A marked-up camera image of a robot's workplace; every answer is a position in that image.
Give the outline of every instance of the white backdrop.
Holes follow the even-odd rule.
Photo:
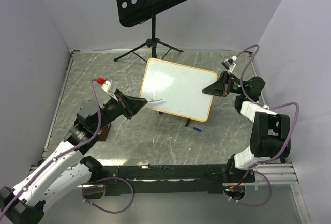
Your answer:
[[[69,51],[42,0],[0,0],[0,51],[2,188],[25,178],[42,154]]]
[[[293,162],[312,223],[329,224],[331,59],[329,0],[282,0],[260,40],[255,62],[271,106],[297,101]],[[283,112],[294,115],[294,107]]]
[[[43,0],[69,49],[129,48],[151,22],[122,27],[116,0]],[[281,0],[190,0],[157,16],[157,37],[180,48],[240,50],[260,40]]]

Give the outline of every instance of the metal floor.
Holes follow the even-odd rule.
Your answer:
[[[121,53],[75,53],[68,80],[49,141],[51,154],[73,124],[82,102],[92,99],[89,82],[96,77],[114,78],[125,94],[138,96],[145,62],[134,55],[118,62]],[[150,53],[139,53],[148,59]],[[169,53],[167,60],[216,71],[224,68],[221,62],[235,55],[233,52]],[[248,62],[248,54],[237,60],[234,74],[239,76]],[[244,79],[254,76],[249,67]],[[109,97],[96,85],[100,104]],[[234,153],[249,144],[252,123],[234,109],[235,95],[214,97],[207,122],[186,119],[142,109],[131,120],[119,117],[112,123],[104,142],[98,142],[89,152],[104,165],[147,164],[204,164],[226,163]],[[202,132],[193,130],[199,127]],[[243,200],[250,203],[264,201],[267,186],[247,186]],[[132,206],[124,213],[110,215],[83,203],[77,188],[60,199],[44,216],[41,223],[301,223],[290,185],[273,186],[273,198],[263,207],[247,207],[228,202],[224,195],[205,192],[137,194]],[[123,208],[129,195],[103,197],[94,202],[109,210]]]
[[[213,70],[224,70],[221,62],[236,52],[170,52],[166,60]],[[146,63],[134,54],[114,62],[121,53],[75,53],[49,142],[51,154],[73,124],[82,102],[92,99],[90,80],[97,77],[114,78],[119,89],[139,96]],[[140,53],[149,59],[150,53]],[[234,70],[240,76],[249,60],[242,55]],[[244,79],[254,76],[250,66]],[[95,85],[100,104],[109,97]],[[234,153],[249,144],[252,123],[234,109],[236,94],[214,97],[209,119],[202,123],[142,109],[131,120],[123,116],[112,122],[111,132],[104,142],[98,142],[89,152],[103,165],[179,165],[226,163]],[[193,130],[198,127],[202,132]]]

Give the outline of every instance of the black bracket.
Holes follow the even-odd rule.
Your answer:
[[[88,167],[88,170],[92,172],[90,181],[95,181],[99,179],[102,175],[102,164],[96,160],[94,157],[87,156],[81,159],[81,164]]]
[[[146,45],[148,47],[156,47],[159,42],[160,42],[159,38],[147,39],[146,40]]]
[[[248,81],[243,81],[243,85],[249,97],[258,99],[265,86],[265,82],[260,77],[253,77]],[[243,89],[240,85],[240,78],[223,71],[218,80],[204,88],[202,93],[225,97],[229,93],[243,94]]]
[[[0,210],[9,204],[9,202],[15,197],[14,190],[8,187],[0,189]],[[43,206],[45,201],[39,201],[34,207],[25,205],[26,200],[16,200],[6,212],[6,217],[13,224],[37,224],[41,221],[44,212]]]
[[[264,112],[256,112],[250,149],[255,157],[274,157],[284,145],[290,131],[290,118],[284,114],[269,115]],[[291,150],[291,140],[280,158],[288,157]]]

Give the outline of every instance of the cable clip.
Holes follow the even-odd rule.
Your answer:
[[[222,65],[225,67],[225,69],[227,69],[227,71],[229,73],[232,73],[234,68],[236,67],[236,64],[234,63],[234,61],[237,60],[236,56],[233,56],[232,58],[228,58],[225,61],[222,62]]]
[[[105,80],[101,89],[105,91],[111,98],[118,101],[118,98],[115,96],[115,91],[117,89],[118,81],[114,79]]]
[[[265,105],[263,105],[262,109],[270,110],[270,106],[268,106],[268,105],[265,104]]]

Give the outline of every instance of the music stand leg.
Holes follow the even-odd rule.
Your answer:
[[[168,48],[171,48],[171,49],[173,49],[173,50],[175,50],[175,51],[177,51],[177,52],[184,52],[183,50],[180,50],[180,49],[178,49],[178,48],[176,48],[176,47],[173,47],[173,46],[171,46],[171,45],[169,45],[169,44],[163,43],[162,41],[159,41],[159,43],[160,43],[161,45],[163,45],[163,46],[165,46],[165,47],[168,47]]]
[[[123,54],[123,55],[117,57],[117,58],[114,58],[114,61],[116,62],[116,61],[118,61],[119,59],[121,59],[122,57],[125,57],[126,55],[129,55],[130,53],[134,53],[136,50],[138,50],[138,49],[144,47],[145,45],[146,45],[146,43],[141,44],[140,46],[138,46],[138,47],[132,49],[131,51],[129,51],[129,52],[127,52],[127,53],[125,53],[125,54]]]
[[[191,119],[187,119],[185,126],[188,127],[188,125],[190,125]]]
[[[156,47],[152,47],[152,57],[153,57],[153,58],[157,58],[157,55],[156,55]]]

